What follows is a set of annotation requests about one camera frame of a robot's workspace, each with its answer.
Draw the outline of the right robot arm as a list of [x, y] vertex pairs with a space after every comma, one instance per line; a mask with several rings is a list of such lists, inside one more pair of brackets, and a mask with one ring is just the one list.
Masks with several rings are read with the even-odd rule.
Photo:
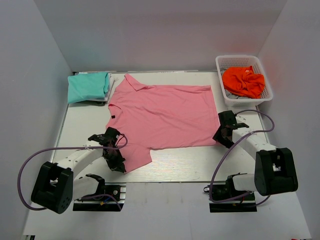
[[279, 148], [262, 140], [259, 130], [251, 130], [244, 122], [238, 122], [237, 114], [231, 110], [218, 114], [220, 126], [213, 140], [225, 146], [227, 152], [213, 172], [209, 185], [209, 196], [213, 202], [220, 202], [219, 193], [214, 191], [216, 175], [235, 147], [246, 151], [255, 161], [253, 173], [237, 173], [227, 177], [225, 193], [229, 201], [245, 197], [253, 192], [261, 196], [290, 193], [298, 190], [298, 178], [292, 151]]

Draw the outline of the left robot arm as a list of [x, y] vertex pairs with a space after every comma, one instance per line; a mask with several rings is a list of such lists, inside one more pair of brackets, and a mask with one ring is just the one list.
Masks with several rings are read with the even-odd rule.
[[125, 173], [125, 158], [120, 150], [128, 144], [127, 137], [108, 127], [103, 134], [93, 134], [82, 146], [71, 147], [72, 154], [56, 162], [45, 162], [39, 169], [31, 201], [62, 214], [74, 200], [100, 200], [103, 204], [119, 201], [108, 193], [106, 181], [93, 173], [80, 173], [94, 161], [104, 158], [110, 170]]

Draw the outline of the pink t-shirt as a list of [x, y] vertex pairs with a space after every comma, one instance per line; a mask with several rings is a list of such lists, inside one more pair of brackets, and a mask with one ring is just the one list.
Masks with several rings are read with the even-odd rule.
[[210, 85], [146, 85], [125, 74], [108, 109], [106, 126], [126, 136], [126, 173], [151, 163], [151, 150], [216, 144], [220, 123]]

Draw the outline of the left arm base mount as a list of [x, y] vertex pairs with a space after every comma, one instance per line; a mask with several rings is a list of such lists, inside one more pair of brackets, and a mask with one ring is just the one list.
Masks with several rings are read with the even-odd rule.
[[75, 200], [74, 212], [120, 212], [126, 199], [125, 183], [106, 183], [100, 192], [93, 194], [98, 197]]

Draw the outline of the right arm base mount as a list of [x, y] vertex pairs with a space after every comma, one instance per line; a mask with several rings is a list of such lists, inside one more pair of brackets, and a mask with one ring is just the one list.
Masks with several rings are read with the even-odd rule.
[[254, 213], [257, 212], [256, 199], [254, 193], [240, 198], [224, 201], [248, 193], [247, 191], [237, 191], [230, 189], [226, 183], [218, 182], [213, 185], [212, 199], [217, 203], [209, 200], [210, 213]]

